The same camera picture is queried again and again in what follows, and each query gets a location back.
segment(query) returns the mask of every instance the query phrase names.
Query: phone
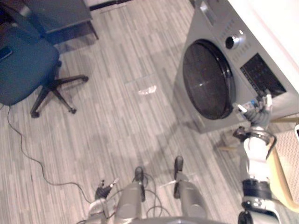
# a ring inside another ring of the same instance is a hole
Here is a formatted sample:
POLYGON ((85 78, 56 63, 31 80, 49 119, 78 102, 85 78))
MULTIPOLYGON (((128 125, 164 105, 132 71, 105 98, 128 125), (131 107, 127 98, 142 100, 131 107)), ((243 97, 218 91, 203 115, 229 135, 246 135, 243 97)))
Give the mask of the phone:
POLYGON ((8 47, 5 46, 0 49, 0 61, 4 60, 8 56, 10 56, 13 53, 13 51, 8 47))
POLYGON ((299 124, 295 126, 295 129, 294 129, 294 130, 295 130, 296 138, 297 138, 297 140, 298 140, 298 142, 299 142, 299 124))

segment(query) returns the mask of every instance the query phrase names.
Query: black cable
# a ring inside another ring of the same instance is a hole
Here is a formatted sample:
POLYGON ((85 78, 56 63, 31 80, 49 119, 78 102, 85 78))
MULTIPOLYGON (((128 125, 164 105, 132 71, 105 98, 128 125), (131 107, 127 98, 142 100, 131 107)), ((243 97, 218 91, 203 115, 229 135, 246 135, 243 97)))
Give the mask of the black cable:
POLYGON ((263 132, 263 133, 266 133, 266 134, 268 134, 268 135, 270 135, 271 137, 274 138, 273 143, 272 143, 272 145, 270 146, 270 149, 268 150, 268 153, 267 153, 267 156, 266 156, 266 159, 268 159, 269 155, 270 155, 271 152, 273 151, 274 146, 276 145, 277 137, 276 137, 274 134, 272 134, 272 133, 270 133, 270 132, 268 132, 268 131, 265 131, 265 130, 257 130, 257 132, 263 132))
POLYGON ((155 182, 155 180, 154 180, 154 178, 151 176, 151 175, 149 175, 149 174, 147 174, 147 173, 144 173, 144 175, 145 176, 148 176, 152 181, 153 181, 153 184, 154 184, 154 195, 155 195, 155 198, 154 198, 154 209, 153 209, 153 217, 155 217, 155 211, 156 211, 156 200, 157 200, 157 187, 156 187, 156 182, 155 182))
POLYGON ((170 212, 169 212, 165 207, 163 207, 163 206, 159 206, 159 205, 150 207, 150 208, 148 209, 148 211, 147 211, 146 214, 148 214, 148 212, 149 212, 150 210, 154 209, 154 208, 161 208, 161 210, 166 211, 166 213, 168 214, 168 216, 171 216, 171 215, 170 215, 170 212))
POLYGON ((146 212, 146 218, 149 217, 149 211, 152 210, 152 209, 155 209, 155 208, 160 208, 161 209, 159 217, 161 216, 163 210, 165 210, 167 212, 167 214, 169 214, 169 216, 170 216, 169 211, 165 207, 162 206, 162 202, 161 202, 159 196, 152 190, 146 189, 145 191, 148 191, 148 192, 152 193, 158 199, 158 202, 160 204, 160 205, 154 205, 154 206, 150 207, 146 212))
POLYGON ((84 199, 85 199, 88 203, 91 203, 91 202, 86 198, 86 196, 85 196, 85 194, 84 194, 84 191, 82 190, 81 186, 80 186, 78 183, 75 183, 75 182, 67 182, 67 183, 51 183, 50 181, 48 181, 48 180, 46 179, 46 177, 45 177, 45 173, 44 173, 43 164, 42 164, 39 160, 36 160, 36 159, 30 157, 29 155, 27 155, 27 154, 24 152, 23 147, 22 147, 22 143, 23 143, 23 135, 22 135, 22 133, 19 132, 16 128, 14 128, 14 127, 11 125, 10 121, 9 121, 9 112, 10 112, 10 109, 11 109, 11 107, 9 106, 9 110, 8 110, 8 113, 7 113, 7 121, 8 121, 9 126, 10 126, 16 133, 18 133, 19 136, 21 137, 21 142, 20 142, 21 152, 23 153, 23 155, 24 155, 26 158, 28 158, 28 159, 30 159, 30 160, 32 160, 32 161, 34 161, 34 162, 37 162, 37 163, 41 166, 41 168, 42 168, 42 174, 43 174, 43 178, 44 178, 44 180, 45 180, 49 185, 52 185, 52 186, 63 186, 63 185, 70 185, 70 184, 75 185, 75 186, 77 186, 77 187, 79 188, 79 190, 81 191, 81 193, 82 193, 84 199))
POLYGON ((277 137, 275 135, 271 134, 271 133, 269 133, 269 134, 274 138, 274 141, 273 141, 273 143, 272 143, 272 145, 271 145, 271 147, 270 147, 270 149, 267 153, 266 159, 268 159, 269 155, 273 151, 273 148, 274 148, 274 146, 276 145, 276 142, 277 142, 277 137))

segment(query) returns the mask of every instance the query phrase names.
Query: black joint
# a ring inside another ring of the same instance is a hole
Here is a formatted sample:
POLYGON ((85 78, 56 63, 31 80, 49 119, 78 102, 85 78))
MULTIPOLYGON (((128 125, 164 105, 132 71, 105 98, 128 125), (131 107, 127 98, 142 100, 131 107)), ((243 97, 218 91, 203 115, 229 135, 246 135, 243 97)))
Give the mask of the black joint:
POLYGON ((264 181, 245 180, 243 184, 244 196, 257 197, 267 200, 272 200, 270 184, 264 181))
POLYGON ((245 131, 245 128, 243 126, 240 126, 235 132, 233 133, 233 136, 235 138, 238 138, 241 142, 245 141, 249 137, 249 133, 245 131))

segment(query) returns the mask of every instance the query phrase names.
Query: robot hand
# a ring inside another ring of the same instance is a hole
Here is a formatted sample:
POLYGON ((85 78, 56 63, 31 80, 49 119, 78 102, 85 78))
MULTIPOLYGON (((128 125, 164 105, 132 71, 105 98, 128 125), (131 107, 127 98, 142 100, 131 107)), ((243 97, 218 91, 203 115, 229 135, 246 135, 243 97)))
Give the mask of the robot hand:
POLYGON ((279 214, 272 201, 270 168, 266 159, 267 144, 272 134, 266 131, 272 114, 271 93, 266 90, 256 108, 247 110, 238 105, 251 123, 248 131, 240 127, 234 136, 243 141, 245 155, 241 159, 243 199, 238 224, 279 224, 279 214))
POLYGON ((269 90, 265 90, 265 93, 262 93, 262 95, 262 99, 259 100, 258 108, 248 111, 242 105, 238 105, 238 107, 245 118, 251 122, 252 127, 261 127, 265 130, 271 119, 272 97, 269 90))

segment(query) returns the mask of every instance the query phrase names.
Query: power cord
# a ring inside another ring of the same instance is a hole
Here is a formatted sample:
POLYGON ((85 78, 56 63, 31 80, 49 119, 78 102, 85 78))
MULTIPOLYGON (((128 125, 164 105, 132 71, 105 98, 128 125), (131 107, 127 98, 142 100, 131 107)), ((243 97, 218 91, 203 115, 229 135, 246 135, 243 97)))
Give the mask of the power cord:
POLYGON ((83 198, 88 202, 88 203, 91 203, 91 201, 89 201, 87 198, 86 198, 86 196, 85 196, 85 194, 84 194, 84 191, 82 190, 82 188, 81 188, 81 186, 78 184, 78 183, 75 183, 75 182, 67 182, 67 183, 51 183, 50 181, 48 181, 47 179, 46 179, 46 177, 45 177, 45 173, 44 173, 44 168, 43 168, 43 164, 39 161, 39 160, 36 160, 36 159, 34 159, 34 158, 32 158, 31 156, 29 156, 29 155, 27 155, 25 152, 24 152, 24 150, 23 150, 23 147, 22 147, 22 143, 23 143, 23 135, 22 135, 22 133, 20 132, 20 131, 18 131, 15 127, 13 127, 12 125, 11 125, 11 123, 10 123, 10 121, 9 121, 9 113, 10 113, 10 109, 11 109, 11 107, 9 106, 9 110, 8 110, 8 113, 7 113, 7 122, 8 122, 8 124, 9 124, 9 126, 21 137, 21 142, 20 142, 20 149, 21 149, 21 152, 23 153, 23 155, 26 157, 26 158, 28 158, 28 159, 30 159, 30 160, 32 160, 32 161, 34 161, 34 162, 37 162, 40 166, 41 166, 41 168, 42 168, 42 174, 43 174, 43 178, 44 178, 44 180, 49 184, 49 185, 52 185, 52 186, 64 186, 64 185, 75 185, 75 186, 77 186, 78 188, 79 188, 79 190, 81 191, 81 193, 82 193, 82 195, 83 195, 83 198))

